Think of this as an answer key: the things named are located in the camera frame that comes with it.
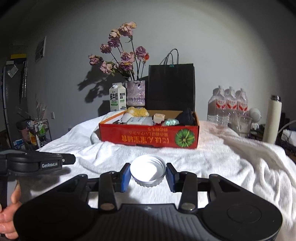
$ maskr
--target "open box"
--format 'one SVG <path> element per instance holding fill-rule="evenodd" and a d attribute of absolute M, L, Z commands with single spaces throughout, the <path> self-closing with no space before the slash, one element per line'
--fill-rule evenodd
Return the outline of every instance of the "open box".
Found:
<path fill-rule="evenodd" d="M 150 116 L 155 113 L 164 114 L 166 118 L 176 118 L 182 111 L 148 110 Z M 116 144 L 173 147 L 194 149 L 197 147 L 200 124 L 195 112 L 194 126 L 144 126 L 113 124 L 120 120 L 125 111 L 118 113 L 99 123 L 99 134 L 102 141 Z"/>

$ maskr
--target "yellow plush toy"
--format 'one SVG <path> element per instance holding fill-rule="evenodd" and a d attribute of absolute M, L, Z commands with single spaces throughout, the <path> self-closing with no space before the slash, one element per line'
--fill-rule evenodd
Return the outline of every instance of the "yellow plush toy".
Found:
<path fill-rule="evenodd" d="M 129 107 L 126 110 L 126 113 L 130 113 L 134 117 L 149 116 L 148 111 L 144 107 L 141 107 L 141 108 Z"/>

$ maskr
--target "green pumpkin picture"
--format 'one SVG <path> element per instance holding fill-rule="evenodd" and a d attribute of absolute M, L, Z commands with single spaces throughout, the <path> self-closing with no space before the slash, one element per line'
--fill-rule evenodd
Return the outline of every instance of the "green pumpkin picture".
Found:
<path fill-rule="evenodd" d="M 175 143 L 179 147 L 189 147 L 195 141 L 194 133 L 188 129 L 182 129 L 175 135 Z"/>

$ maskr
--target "finger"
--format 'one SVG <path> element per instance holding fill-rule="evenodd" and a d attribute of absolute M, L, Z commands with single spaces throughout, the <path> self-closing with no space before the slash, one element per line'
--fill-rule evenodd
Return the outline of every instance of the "finger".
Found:
<path fill-rule="evenodd" d="M 20 196 L 21 196 L 20 183 L 19 181 L 17 181 L 15 190 L 13 191 L 10 197 L 12 204 L 16 204 L 20 200 Z"/>
<path fill-rule="evenodd" d="M 5 208 L 0 213 L 0 223 L 6 223 L 6 222 L 12 221 L 14 213 L 21 205 L 22 204 L 20 202 L 18 202 L 16 204 L 11 204 L 7 208 Z"/>
<path fill-rule="evenodd" d="M 13 225 L 13 222 L 10 221 L 8 223 L 1 223 L 0 224 L 0 233 L 2 234 L 10 234 L 15 232 L 15 227 Z"/>
<path fill-rule="evenodd" d="M 14 232 L 14 233 L 11 233 L 11 234 L 5 234 L 5 236 L 6 236 L 8 239 L 17 239 L 17 238 L 18 238 L 18 234 L 17 234 L 17 232 Z"/>

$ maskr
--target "ribbed black surface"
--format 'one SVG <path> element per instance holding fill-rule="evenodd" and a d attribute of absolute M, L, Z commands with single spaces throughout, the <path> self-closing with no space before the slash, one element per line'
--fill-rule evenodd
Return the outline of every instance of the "ribbed black surface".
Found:
<path fill-rule="evenodd" d="M 217 241 L 206 233 L 196 216 L 177 212 L 173 204 L 125 204 L 117 213 L 102 215 L 88 235 L 77 239 L 86 240 Z"/>

